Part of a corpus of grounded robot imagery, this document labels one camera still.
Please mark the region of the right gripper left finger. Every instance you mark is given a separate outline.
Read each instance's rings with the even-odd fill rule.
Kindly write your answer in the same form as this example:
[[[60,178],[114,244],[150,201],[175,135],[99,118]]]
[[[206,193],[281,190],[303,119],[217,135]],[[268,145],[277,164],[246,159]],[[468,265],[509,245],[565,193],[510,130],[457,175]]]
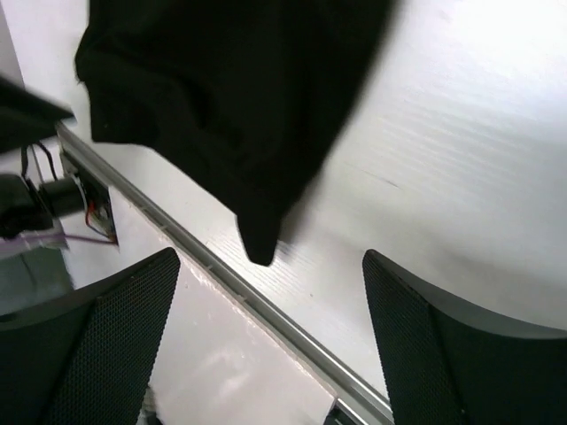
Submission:
[[[3,424],[135,424],[180,270],[168,247],[1,318]]]

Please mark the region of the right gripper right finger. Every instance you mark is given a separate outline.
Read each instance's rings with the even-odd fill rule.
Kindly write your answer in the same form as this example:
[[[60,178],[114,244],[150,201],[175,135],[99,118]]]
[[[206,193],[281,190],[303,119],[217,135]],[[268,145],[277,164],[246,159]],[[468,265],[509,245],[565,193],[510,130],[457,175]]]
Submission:
[[[375,250],[362,272],[397,424],[564,424],[566,333],[487,310]]]

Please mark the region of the black skirt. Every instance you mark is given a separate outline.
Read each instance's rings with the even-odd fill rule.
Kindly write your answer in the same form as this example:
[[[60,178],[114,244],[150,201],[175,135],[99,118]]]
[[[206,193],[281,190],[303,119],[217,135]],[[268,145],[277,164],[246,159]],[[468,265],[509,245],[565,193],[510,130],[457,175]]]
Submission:
[[[75,55],[97,143],[156,151],[272,263],[347,123],[391,1],[92,1]]]

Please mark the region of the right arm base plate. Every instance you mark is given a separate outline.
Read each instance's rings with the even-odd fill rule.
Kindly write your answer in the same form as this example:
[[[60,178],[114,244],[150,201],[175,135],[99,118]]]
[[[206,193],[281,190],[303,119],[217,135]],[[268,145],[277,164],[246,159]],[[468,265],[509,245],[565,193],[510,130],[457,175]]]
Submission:
[[[108,188],[90,175],[78,174],[85,204],[84,223],[107,244],[119,245]]]

